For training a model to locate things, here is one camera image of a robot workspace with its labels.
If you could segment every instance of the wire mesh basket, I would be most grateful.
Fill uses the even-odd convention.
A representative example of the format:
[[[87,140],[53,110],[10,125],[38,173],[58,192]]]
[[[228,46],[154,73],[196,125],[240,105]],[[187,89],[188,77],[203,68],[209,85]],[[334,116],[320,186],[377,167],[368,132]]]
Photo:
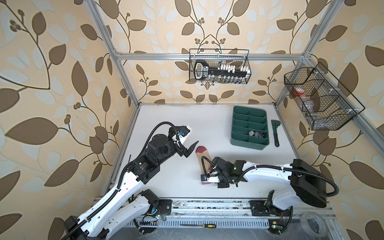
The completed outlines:
[[[285,74],[284,84],[312,130],[339,130],[365,107],[336,76],[319,64]],[[337,86],[325,78],[326,73]]]
[[[189,50],[189,81],[191,83],[247,84],[251,77],[249,50]]]

